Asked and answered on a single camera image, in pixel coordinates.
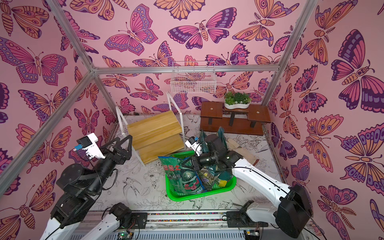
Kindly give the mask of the dark green fertilizer bag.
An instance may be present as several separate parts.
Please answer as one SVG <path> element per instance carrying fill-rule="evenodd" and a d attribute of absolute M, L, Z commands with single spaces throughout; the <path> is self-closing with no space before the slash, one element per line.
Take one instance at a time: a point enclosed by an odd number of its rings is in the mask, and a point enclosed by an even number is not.
<path fill-rule="evenodd" d="M 201 143 L 202 145 L 203 153 L 214 152 L 214 150 L 212 150 L 212 143 L 210 142 L 210 136 L 207 136 L 204 131 L 200 132 L 199 143 Z M 203 169 L 198 171 L 199 178 L 202 181 L 202 184 L 206 192 L 211 191 L 215 184 L 215 171 L 213 166 L 204 167 Z"/>
<path fill-rule="evenodd" d="M 216 182 L 220 188 L 226 187 L 228 181 L 232 179 L 232 167 L 235 166 L 233 162 L 233 153 L 228 149 L 224 133 L 224 129 L 220 127 L 217 132 L 217 137 L 219 138 L 217 143 L 217 154 L 219 157 L 219 162 L 217 164 L 215 173 L 215 176 L 217 177 Z"/>

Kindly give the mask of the floral bag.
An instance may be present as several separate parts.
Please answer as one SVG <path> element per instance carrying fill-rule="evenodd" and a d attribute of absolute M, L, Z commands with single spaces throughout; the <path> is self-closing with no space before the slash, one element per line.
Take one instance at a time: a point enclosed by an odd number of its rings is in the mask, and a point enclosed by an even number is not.
<path fill-rule="evenodd" d="M 198 174 L 193 170 L 189 158 L 194 152 L 187 151 L 159 157 L 166 176 L 166 190 L 169 198 L 181 201 L 204 191 Z"/>

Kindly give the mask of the white frame wooden shelf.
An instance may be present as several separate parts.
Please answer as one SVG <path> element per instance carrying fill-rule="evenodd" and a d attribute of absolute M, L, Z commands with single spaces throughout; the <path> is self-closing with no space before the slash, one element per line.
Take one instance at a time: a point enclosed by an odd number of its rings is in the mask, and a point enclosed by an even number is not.
<path fill-rule="evenodd" d="M 183 114 L 170 93 L 167 93 L 170 110 L 153 115 L 142 121 L 128 124 L 119 107 L 116 107 L 122 136 L 130 135 L 133 139 L 132 152 L 144 166 L 180 150 L 185 150 L 185 131 Z"/>

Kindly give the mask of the green plastic mesh basket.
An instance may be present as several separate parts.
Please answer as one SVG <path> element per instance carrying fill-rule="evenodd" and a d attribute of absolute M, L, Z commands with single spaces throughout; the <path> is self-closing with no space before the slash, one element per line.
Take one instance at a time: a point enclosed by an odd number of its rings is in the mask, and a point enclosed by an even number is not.
<path fill-rule="evenodd" d="M 214 176 L 214 180 L 209 181 L 208 176 L 191 170 L 190 159 L 194 154 L 194 151 L 187 151 L 159 157 L 166 173 L 166 192 L 172 201 L 182 202 L 225 193 L 236 186 L 236 177 L 225 174 L 223 179 Z"/>

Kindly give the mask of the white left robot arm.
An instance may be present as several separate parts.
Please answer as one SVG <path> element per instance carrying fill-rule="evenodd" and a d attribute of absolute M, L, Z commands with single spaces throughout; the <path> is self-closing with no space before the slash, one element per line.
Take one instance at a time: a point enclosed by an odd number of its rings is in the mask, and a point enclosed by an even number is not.
<path fill-rule="evenodd" d="M 42 235 L 43 240 L 68 240 L 84 220 L 97 197 L 107 188 L 104 187 L 108 178 L 116 171 L 117 165 L 123 165 L 132 157 L 133 137 L 115 138 L 99 147 L 98 138 L 94 133 L 77 141 L 73 149 L 85 151 L 87 160 L 97 158 L 98 162 L 91 169 L 81 164 L 72 164 L 62 172 L 57 186 L 64 194 L 55 204 L 47 227 Z M 137 240 L 148 222 L 147 213 L 134 213 L 123 203 L 112 206 L 109 213 L 87 234 L 84 240 L 104 240 L 118 229 L 137 230 Z"/>

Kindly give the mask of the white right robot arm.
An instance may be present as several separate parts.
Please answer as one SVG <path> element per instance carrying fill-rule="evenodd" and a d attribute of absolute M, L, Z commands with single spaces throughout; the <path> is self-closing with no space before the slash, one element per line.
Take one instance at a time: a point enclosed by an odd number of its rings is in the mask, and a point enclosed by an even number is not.
<path fill-rule="evenodd" d="M 205 143 L 197 137 L 191 137 L 185 144 L 195 151 L 195 155 L 191 157 L 193 171 L 221 165 L 223 169 L 220 169 L 219 173 L 229 172 L 248 183 L 273 205 L 266 209 L 254 202 L 246 203 L 238 212 L 240 218 L 253 223 L 272 224 L 289 237 L 297 239 L 313 217 L 310 198 L 303 187 L 291 187 L 273 179 L 249 163 L 241 154 L 229 151 L 218 136 L 207 136 Z"/>

